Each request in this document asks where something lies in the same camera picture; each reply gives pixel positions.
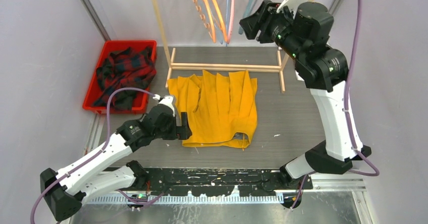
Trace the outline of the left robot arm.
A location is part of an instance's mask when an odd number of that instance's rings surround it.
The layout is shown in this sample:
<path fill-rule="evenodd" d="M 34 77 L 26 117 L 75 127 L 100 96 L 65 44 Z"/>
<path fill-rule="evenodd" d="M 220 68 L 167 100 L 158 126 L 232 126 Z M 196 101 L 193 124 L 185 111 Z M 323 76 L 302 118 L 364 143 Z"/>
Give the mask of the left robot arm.
<path fill-rule="evenodd" d="M 187 140 L 192 135 L 188 114 L 176 113 L 170 103 L 155 105 L 141 118 L 125 121 L 103 145 L 76 162 L 55 171 L 40 173 L 41 199 L 44 199 L 56 221 L 64 221 L 89 200 L 113 190 L 132 187 L 143 189 L 147 184 L 145 170 L 131 161 L 104 177 L 99 173 L 112 163 L 130 155 L 155 139 Z"/>

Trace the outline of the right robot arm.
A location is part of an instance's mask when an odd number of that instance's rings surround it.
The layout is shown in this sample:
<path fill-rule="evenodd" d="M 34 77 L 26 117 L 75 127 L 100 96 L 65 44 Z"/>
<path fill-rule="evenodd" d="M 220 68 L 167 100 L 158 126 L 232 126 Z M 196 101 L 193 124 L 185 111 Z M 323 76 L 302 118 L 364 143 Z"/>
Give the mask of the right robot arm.
<path fill-rule="evenodd" d="M 274 43 L 293 60 L 322 120 L 324 141 L 280 168 L 280 182 L 286 189 L 312 173 L 344 174 L 354 161 L 367 161 L 372 153 L 355 129 L 347 59 L 328 45 L 333 23 L 333 16 L 320 3 L 304 2 L 291 11 L 270 0 L 239 22 L 247 39 Z"/>

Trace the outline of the yellow pleated skirt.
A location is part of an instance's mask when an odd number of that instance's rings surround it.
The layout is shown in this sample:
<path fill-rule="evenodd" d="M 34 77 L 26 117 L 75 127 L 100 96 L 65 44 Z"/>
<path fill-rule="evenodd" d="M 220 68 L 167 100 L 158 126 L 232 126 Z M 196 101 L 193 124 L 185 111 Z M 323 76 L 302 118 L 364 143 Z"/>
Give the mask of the yellow pleated skirt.
<path fill-rule="evenodd" d="M 168 90 L 178 112 L 188 116 L 192 136 L 182 142 L 184 147 L 245 149 L 251 144 L 258 120 L 258 80 L 248 71 L 179 76 L 168 80 Z"/>

